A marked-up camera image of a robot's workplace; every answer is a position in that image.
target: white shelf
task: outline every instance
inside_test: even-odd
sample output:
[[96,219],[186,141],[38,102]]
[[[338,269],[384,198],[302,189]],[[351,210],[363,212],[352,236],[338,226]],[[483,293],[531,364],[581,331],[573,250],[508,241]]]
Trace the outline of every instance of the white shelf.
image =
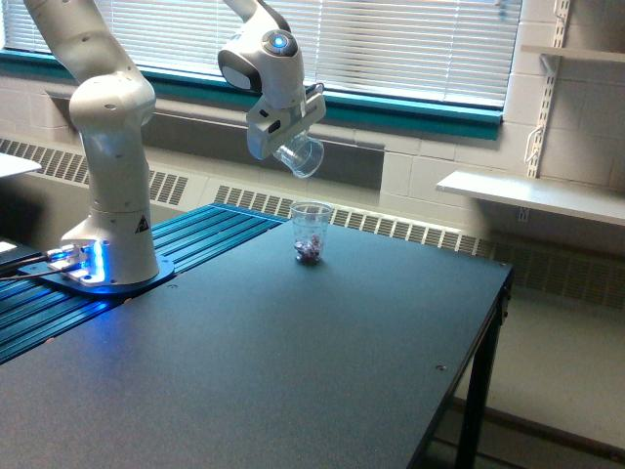
[[617,52],[592,51],[588,49],[568,49],[559,47],[521,46],[523,52],[543,54],[551,57],[564,57],[578,61],[612,62],[625,64],[625,54]]
[[489,171],[456,171],[437,189],[625,227],[625,193]]
[[30,171],[37,171],[38,169],[41,169],[39,163],[0,153],[0,178],[29,173]]

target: black cable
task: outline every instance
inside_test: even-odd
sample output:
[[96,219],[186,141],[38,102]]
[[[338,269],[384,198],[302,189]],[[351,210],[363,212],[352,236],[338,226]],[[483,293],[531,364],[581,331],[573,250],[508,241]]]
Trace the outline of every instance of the black cable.
[[37,257],[30,257],[28,259],[22,259],[21,261],[15,261],[10,264],[6,264],[0,268],[0,275],[6,274],[7,272],[12,272],[20,267],[29,266],[30,264],[35,264],[37,262],[45,262],[48,260],[48,256],[40,255]]
[[29,278],[40,278],[45,276],[53,276],[54,274],[62,274],[63,272],[71,272],[79,269],[80,266],[69,266],[57,271],[42,272],[40,274],[30,274],[29,276],[15,276],[15,277],[0,277],[0,281],[16,281],[16,280],[28,280]]

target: radiator vent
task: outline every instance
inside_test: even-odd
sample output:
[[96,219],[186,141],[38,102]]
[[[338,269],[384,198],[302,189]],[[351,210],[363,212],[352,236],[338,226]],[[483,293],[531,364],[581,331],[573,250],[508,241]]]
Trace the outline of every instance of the radiator vent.
[[[0,153],[39,163],[41,169],[37,172],[43,176],[89,186],[87,158],[82,154],[6,139],[0,139]],[[178,206],[187,188],[187,183],[188,178],[182,175],[150,171],[149,199],[154,202]]]
[[[220,186],[217,203],[251,208],[269,215],[289,217],[288,197]],[[426,223],[398,219],[384,214],[335,206],[331,223],[428,244],[462,254],[512,263],[515,285],[545,291],[610,308],[625,308],[625,266],[574,252],[551,252],[539,247],[495,242]]]

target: window blinds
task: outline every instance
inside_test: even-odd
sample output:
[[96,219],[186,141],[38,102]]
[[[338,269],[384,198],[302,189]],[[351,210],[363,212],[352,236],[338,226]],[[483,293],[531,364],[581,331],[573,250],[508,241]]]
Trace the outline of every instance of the window blinds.
[[[4,2],[6,47],[49,52],[21,0]],[[240,27],[222,0],[96,0],[138,64],[219,75]],[[328,89],[503,107],[521,0],[269,0]]]

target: plastic cup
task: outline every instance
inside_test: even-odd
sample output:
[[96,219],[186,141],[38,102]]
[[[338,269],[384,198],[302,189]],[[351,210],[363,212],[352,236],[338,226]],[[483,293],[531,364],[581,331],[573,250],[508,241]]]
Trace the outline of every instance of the plastic cup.
[[299,262],[316,264],[321,259],[332,211],[330,205],[321,202],[295,202],[291,205],[294,247]]
[[300,179],[312,176],[323,162],[323,143],[307,132],[296,135],[273,155]]

